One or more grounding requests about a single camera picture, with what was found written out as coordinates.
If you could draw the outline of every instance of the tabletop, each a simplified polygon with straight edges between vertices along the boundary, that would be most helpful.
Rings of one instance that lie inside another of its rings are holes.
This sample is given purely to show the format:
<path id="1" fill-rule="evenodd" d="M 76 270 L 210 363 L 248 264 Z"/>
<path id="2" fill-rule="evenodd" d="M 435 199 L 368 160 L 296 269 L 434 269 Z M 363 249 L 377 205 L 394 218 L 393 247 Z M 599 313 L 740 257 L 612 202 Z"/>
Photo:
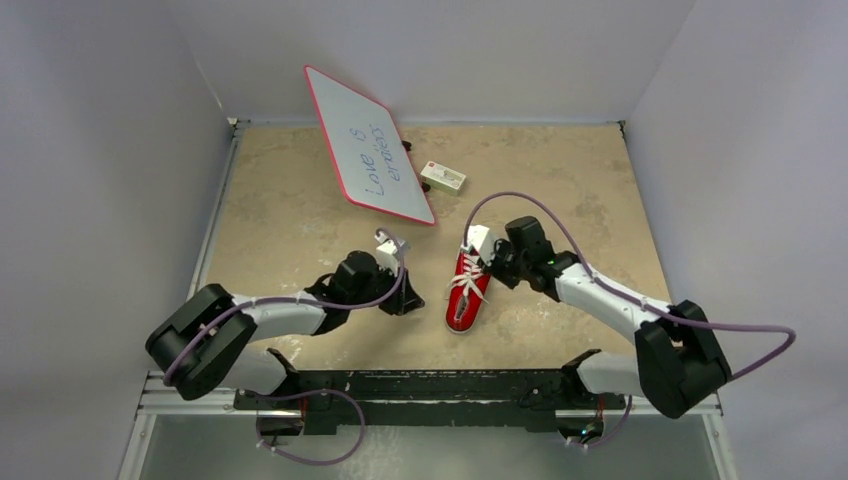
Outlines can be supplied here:
<path id="1" fill-rule="evenodd" d="M 427 193 L 435 226 L 348 203 L 318 127 L 256 126 L 241 139 L 206 283 L 249 296 L 294 294 L 335 270 L 352 250 L 374 251 L 386 227 L 410 245 L 407 266 L 426 306 L 404 316 L 372 308 L 317 337 L 286 336 L 273 346 L 301 369 L 555 368 L 590 348 L 632 352 L 597 319 L 533 292 L 493 281 L 474 327 L 445 325 L 445 291 L 462 228 L 488 194 L 531 194 L 561 218 L 602 273 L 655 298 L 668 298 L 651 232 L 618 125 L 401 126 L 416 171 L 435 161 L 468 176 L 459 196 Z M 565 237 L 536 206 L 498 198 L 474 223 L 540 219 L 557 251 Z"/>

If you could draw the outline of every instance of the metal frame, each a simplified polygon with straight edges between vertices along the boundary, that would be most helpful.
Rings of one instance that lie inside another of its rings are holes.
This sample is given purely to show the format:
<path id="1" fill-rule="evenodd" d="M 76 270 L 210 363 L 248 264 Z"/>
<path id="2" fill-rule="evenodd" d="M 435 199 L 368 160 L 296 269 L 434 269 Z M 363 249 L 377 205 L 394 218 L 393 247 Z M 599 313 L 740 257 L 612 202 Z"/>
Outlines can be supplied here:
<path id="1" fill-rule="evenodd" d="M 206 281 L 212 252 L 215 249 L 215 242 L 218 237 L 224 203 L 229 193 L 236 159 L 241 148 L 241 139 L 245 131 L 252 126 L 274 126 L 278 124 L 283 125 L 285 123 L 260 121 L 254 124 L 250 120 L 239 119 L 236 121 L 215 208 L 209 220 L 203 244 L 201 245 L 187 298 L 194 295 L 199 286 L 202 286 Z M 296 410 L 235 410 L 233 408 L 233 401 L 235 400 L 236 392 L 227 388 L 215 389 L 200 399 L 186 402 L 179 396 L 175 389 L 164 385 L 162 382 L 163 375 L 161 371 L 150 371 L 148 373 L 144 391 L 142 392 L 136 411 L 132 436 L 127 445 L 127 451 L 118 475 L 119 480 L 137 480 L 141 477 L 144 460 L 151 438 L 154 435 L 156 420 L 159 415 L 243 415 L 254 417 L 258 415 L 263 417 L 300 418 L 300 412 Z M 607 412 L 615 414 L 617 411 L 608 410 Z M 662 416 L 661 413 L 643 398 L 633 399 L 633 408 L 630 414 Z M 704 432 L 709 440 L 710 450 L 720 480 L 738 480 L 727 431 L 721 418 L 723 413 L 718 394 L 707 397 L 703 402 L 690 409 L 686 415 L 699 415 L 703 419 Z M 586 416 L 586 411 L 557 410 L 556 416 L 557 418 L 584 417 Z"/>

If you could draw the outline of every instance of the red sneaker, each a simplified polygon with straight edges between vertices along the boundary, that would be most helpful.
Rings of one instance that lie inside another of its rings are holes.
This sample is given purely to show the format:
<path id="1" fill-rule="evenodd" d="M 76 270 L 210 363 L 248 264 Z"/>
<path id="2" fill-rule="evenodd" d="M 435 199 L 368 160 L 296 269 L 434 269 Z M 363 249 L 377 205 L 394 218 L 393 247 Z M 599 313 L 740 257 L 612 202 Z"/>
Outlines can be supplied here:
<path id="1" fill-rule="evenodd" d="M 465 333 L 474 325 L 477 312 L 486 299 L 486 287 L 492 276 L 483 273 L 477 265 L 480 256 L 477 252 L 465 253 L 460 249 L 456 259 L 456 276 L 448 284 L 448 311 L 445 315 L 448 328 L 453 333 Z"/>

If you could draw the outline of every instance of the black bracket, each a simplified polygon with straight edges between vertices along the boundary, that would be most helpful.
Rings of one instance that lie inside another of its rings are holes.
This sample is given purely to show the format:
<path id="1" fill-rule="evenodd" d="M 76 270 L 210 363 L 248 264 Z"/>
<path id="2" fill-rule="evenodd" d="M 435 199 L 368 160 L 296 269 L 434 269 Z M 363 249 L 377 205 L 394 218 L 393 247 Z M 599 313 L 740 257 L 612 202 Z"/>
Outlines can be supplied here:
<path id="1" fill-rule="evenodd" d="M 689 300 L 671 307 L 669 312 L 707 322 L 701 307 Z M 661 318 L 643 323 L 635 339 L 642 392 L 654 408 L 669 418 L 680 418 L 730 380 L 730 366 L 712 330 Z"/>
<path id="2" fill-rule="evenodd" d="M 218 284 L 198 291 L 148 337 L 144 344 L 162 370 L 176 360 L 202 328 L 233 306 L 233 297 Z M 227 375 L 256 330 L 253 318 L 238 312 L 218 326 L 183 360 L 172 383 L 185 400 L 194 400 L 211 392 Z"/>
<path id="3" fill-rule="evenodd" d="M 362 408 L 369 425 L 512 426 L 530 432 L 557 432 L 557 410 L 586 410 L 591 418 L 599 396 L 576 392 L 563 369 L 516 370 L 354 370 L 300 371 L 297 384 L 286 382 L 273 396 L 341 390 Z M 621 396 L 604 394 L 608 408 L 623 408 Z M 237 410 L 305 412 L 303 433 L 332 435 L 339 425 L 358 425 L 344 399 L 332 395 L 273 401 L 251 392 L 236 395 Z"/>

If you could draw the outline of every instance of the white shoelace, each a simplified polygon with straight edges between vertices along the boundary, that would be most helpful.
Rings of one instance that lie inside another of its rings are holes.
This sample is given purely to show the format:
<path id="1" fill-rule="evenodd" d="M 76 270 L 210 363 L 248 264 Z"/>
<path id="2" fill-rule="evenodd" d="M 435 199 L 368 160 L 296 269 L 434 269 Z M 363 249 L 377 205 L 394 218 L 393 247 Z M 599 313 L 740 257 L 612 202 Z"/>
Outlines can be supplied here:
<path id="1" fill-rule="evenodd" d="M 489 303 L 475 283 L 475 280 L 483 276 L 483 269 L 477 265 L 478 260 L 480 260 L 479 255 L 462 253 L 462 273 L 454 276 L 448 283 L 448 293 L 456 287 L 462 287 L 463 296 L 467 297 L 469 292 L 473 291 L 484 302 Z"/>

